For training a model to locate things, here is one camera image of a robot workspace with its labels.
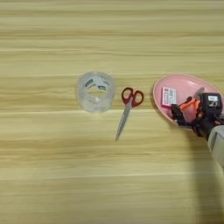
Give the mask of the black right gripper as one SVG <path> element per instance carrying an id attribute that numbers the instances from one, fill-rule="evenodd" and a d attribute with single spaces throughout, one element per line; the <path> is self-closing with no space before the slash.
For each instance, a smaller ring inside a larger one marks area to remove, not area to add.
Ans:
<path id="1" fill-rule="evenodd" d="M 177 104 L 171 105 L 171 114 L 172 119 L 176 121 L 178 126 L 186 128 L 192 127 L 192 130 L 198 137 L 204 137 L 205 139 L 209 138 L 209 135 L 214 127 L 224 125 L 223 114 L 206 115 L 203 112 L 197 113 L 196 118 L 192 121 L 192 123 L 187 122 Z"/>

